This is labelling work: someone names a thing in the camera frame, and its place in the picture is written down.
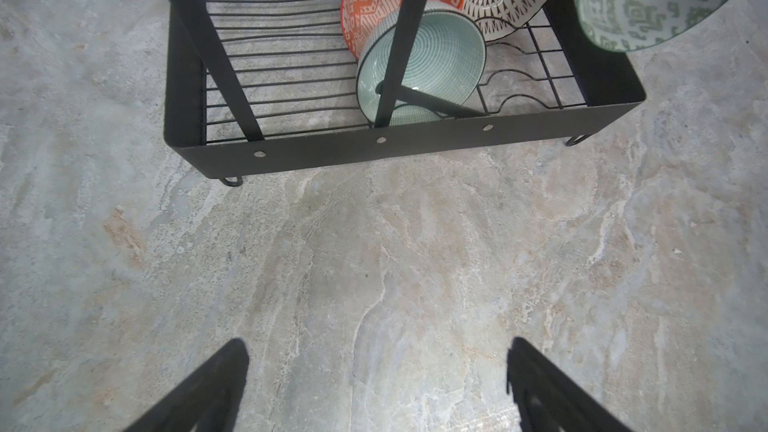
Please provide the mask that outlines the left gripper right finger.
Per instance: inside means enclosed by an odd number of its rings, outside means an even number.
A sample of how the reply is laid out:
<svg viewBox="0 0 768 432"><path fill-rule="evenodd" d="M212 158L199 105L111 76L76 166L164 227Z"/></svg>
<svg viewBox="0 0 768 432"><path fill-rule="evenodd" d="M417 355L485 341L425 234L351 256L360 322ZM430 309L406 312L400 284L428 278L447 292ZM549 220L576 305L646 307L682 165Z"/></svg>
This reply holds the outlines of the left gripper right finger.
<svg viewBox="0 0 768 432"><path fill-rule="evenodd" d="M507 353L506 392L523 431L622 431L618 420L523 337Z"/></svg>

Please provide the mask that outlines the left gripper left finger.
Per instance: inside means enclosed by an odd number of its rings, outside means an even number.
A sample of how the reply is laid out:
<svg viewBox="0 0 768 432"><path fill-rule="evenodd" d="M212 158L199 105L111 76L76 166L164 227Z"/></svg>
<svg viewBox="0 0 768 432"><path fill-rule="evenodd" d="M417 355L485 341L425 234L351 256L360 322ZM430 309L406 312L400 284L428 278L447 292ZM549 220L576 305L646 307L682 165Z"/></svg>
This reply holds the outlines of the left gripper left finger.
<svg viewBox="0 0 768 432"><path fill-rule="evenodd" d="M248 366L245 342L231 339L127 429L232 431Z"/></svg>

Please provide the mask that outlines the pale green bowl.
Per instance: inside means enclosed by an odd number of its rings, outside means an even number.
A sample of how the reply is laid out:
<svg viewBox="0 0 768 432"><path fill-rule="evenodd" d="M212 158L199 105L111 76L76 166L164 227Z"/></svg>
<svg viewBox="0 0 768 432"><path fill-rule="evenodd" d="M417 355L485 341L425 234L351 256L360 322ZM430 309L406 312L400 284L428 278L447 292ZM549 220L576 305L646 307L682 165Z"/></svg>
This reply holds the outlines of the pale green bowl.
<svg viewBox="0 0 768 432"><path fill-rule="evenodd" d="M358 105L373 123L384 80L398 13L385 17L373 30L359 58L356 76ZM471 96L485 69L484 36L460 10L428 1L419 24L402 84L413 90L462 105Z"/></svg>

